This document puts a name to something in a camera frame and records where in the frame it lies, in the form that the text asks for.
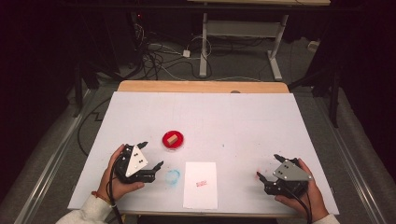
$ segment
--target table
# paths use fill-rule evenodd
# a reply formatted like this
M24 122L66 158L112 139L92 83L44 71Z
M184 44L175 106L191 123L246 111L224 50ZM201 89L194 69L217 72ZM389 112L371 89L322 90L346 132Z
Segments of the table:
M205 5L210 3L228 4L259 4L259 5L286 5L286 6L328 6L330 0L190 0L202 2ZM283 15L281 22L255 22L255 21L209 21L207 13L204 13L202 31L202 49L200 62L200 77L206 77L207 49L206 42L208 35L234 35L234 36L253 36L253 37L274 37L275 43L272 50L267 51L267 56L273 75L276 81L282 80L279 66L276 62L276 53L282 40L283 32L289 15Z
M165 150L170 129L185 136L176 152ZM124 81L111 100L68 208L79 209L97 187L108 158L121 143L148 141L143 153L148 169L164 161L156 180L125 195L121 212L139 215L218 217L295 217L294 211L266 195L257 171L275 180L280 165L273 155L301 157L309 164L326 206L335 201L298 106L283 83ZM183 203L186 161L217 165L218 209L187 209ZM167 174L178 171L178 184Z

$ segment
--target human hand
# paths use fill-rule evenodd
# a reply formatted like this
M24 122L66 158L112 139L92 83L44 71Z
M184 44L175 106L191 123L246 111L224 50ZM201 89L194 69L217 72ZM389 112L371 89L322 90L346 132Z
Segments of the human hand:
M121 152L124 150L125 145L122 144L111 156L110 161L108 162L108 166L105 169L105 172L103 173L102 180L99 185L99 189L97 190L97 193L100 194L103 197L106 197L106 199L109 200L109 197L107 195L107 183L110 178L110 173L111 173L111 167L113 166L113 163L116 161L117 157L121 154ZM113 198L115 201L119 200L124 196L126 193L135 191L137 189L141 189L145 187L145 184L143 182L135 182L133 184L122 184L117 178L113 179L112 183L112 188L113 188Z
M301 159L299 159L298 162L300 163L301 168L304 171L306 171L309 175L312 176L312 173L309 170L309 168L306 166L306 164ZM312 180L308 181L308 191L300 199L301 199L301 201L303 201L303 203L305 203L305 205L306 205L306 207L308 207L308 209L311 207L313 222L318 221L318 220L326 217L327 215L329 215L329 212L327 211L327 209L324 205L321 192L320 192L317 184L315 183L314 178L312 178ZM300 214L300 216L305 217L305 219L307 219L306 211L300 205L300 203L297 202L297 200L287 198L283 195L276 195L275 200L280 203L285 204L286 206L288 206L290 208L293 208Z

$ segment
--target sheet of paper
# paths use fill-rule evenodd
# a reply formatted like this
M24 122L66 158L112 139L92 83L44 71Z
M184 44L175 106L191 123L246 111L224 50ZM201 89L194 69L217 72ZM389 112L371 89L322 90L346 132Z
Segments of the sheet of paper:
M183 207L218 209L215 162L186 162Z

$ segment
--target person's arm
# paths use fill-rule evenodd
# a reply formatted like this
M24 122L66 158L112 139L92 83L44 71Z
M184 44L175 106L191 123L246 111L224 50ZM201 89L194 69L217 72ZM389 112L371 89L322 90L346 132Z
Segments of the person's arm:
M300 163L301 168L312 176L312 172L309 170L309 168L306 166L306 164L301 159L299 159L299 163ZM334 217L334 215L329 215L329 212L327 211L326 206L324 205L321 192L315 182L315 178L308 181L308 191L300 199L301 199L301 201L303 201L303 203L305 203L305 205L308 208L311 207L313 223L315 223L315 224L338 223L338 221ZM289 199L283 195L276 195L275 200L277 200L280 203L285 204L286 206L288 206L290 208L293 208L302 217L307 219L307 213L306 213L305 209L300 205L299 202L297 202L297 200Z
M124 145L121 145L111 156L108 166L103 173L102 180L99 188L92 195L90 195L80 210L75 210L61 219L58 220L57 224L64 223L105 223L105 219L111 212L112 208L109 204L110 200L107 194L107 183L110 178L111 167L121 154L124 149ZM141 189L145 186L142 182L135 182L133 184L122 184L117 178L113 179L113 197L117 201L122 198L126 193Z

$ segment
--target blue ink smudge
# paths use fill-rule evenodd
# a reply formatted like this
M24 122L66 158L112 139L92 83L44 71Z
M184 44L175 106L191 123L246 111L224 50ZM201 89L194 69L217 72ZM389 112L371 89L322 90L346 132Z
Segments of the blue ink smudge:
M175 186L177 181L180 179L180 172L178 170L168 171L165 177L165 182L168 185Z

